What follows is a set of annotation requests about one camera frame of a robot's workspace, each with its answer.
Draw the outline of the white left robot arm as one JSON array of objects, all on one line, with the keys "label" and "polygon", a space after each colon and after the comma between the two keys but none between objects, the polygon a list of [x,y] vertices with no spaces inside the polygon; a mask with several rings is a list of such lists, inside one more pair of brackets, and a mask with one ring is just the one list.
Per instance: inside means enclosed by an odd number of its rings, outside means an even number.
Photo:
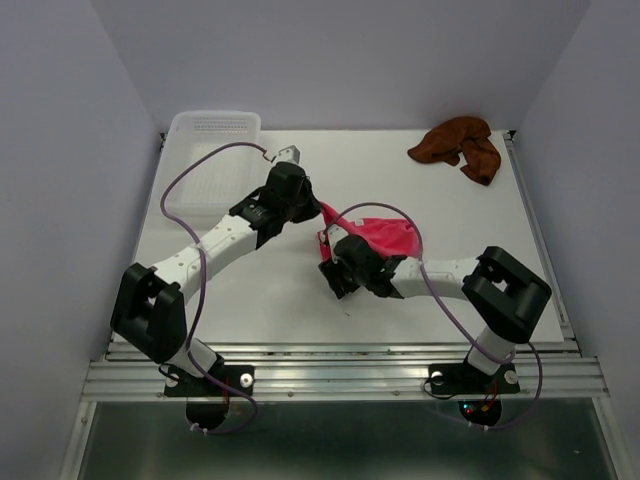
[{"label": "white left robot arm", "polygon": [[198,297],[204,307],[206,284],[232,262],[250,254],[284,226],[313,219],[321,205],[300,166],[275,164],[266,183],[229,210],[217,225],[178,253],[150,267],[135,263],[121,279],[111,317],[112,330],[158,365],[188,374],[199,393],[222,382],[220,357],[187,331],[186,305]]}]

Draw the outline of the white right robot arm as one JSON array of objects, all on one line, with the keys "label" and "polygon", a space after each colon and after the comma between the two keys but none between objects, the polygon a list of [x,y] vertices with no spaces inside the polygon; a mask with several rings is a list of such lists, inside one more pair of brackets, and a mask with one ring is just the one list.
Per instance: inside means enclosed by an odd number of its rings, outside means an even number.
[{"label": "white right robot arm", "polygon": [[472,390],[491,384],[515,347],[531,340],[551,298],[546,281],[497,246],[476,258],[423,263],[384,256],[363,237],[342,231],[321,233],[319,240],[319,269],[339,299],[363,287],[379,298],[429,296],[441,308],[444,298],[468,301],[485,322],[460,366],[461,381]]}]

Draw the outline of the pink microfibre towel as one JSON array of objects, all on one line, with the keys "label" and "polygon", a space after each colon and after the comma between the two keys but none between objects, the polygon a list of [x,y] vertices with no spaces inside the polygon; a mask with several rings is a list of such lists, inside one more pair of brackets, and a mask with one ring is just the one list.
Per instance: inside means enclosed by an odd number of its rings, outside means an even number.
[{"label": "pink microfibre towel", "polygon": [[365,217],[349,221],[342,217],[328,232],[358,235],[383,257],[419,254],[418,236],[405,219]]}]

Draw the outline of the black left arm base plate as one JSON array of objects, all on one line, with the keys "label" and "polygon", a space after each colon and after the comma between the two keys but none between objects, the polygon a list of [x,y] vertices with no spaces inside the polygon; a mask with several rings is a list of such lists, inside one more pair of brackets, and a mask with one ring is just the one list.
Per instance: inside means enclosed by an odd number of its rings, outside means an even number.
[{"label": "black left arm base plate", "polygon": [[164,395],[169,398],[231,398],[253,395],[255,368],[252,365],[214,365],[209,375],[196,378],[182,369],[163,364],[158,367],[164,377]]}]

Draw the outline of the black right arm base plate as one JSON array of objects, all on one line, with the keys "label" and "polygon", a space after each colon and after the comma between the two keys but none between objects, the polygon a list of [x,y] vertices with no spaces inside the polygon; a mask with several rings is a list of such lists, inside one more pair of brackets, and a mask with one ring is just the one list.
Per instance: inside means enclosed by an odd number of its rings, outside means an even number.
[{"label": "black right arm base plate", "polygon": [[428,368],[423,391],[438,398],[490,394],[517,394],[519,378],[512,363],[486,374],[466,362],[436,363]]}]

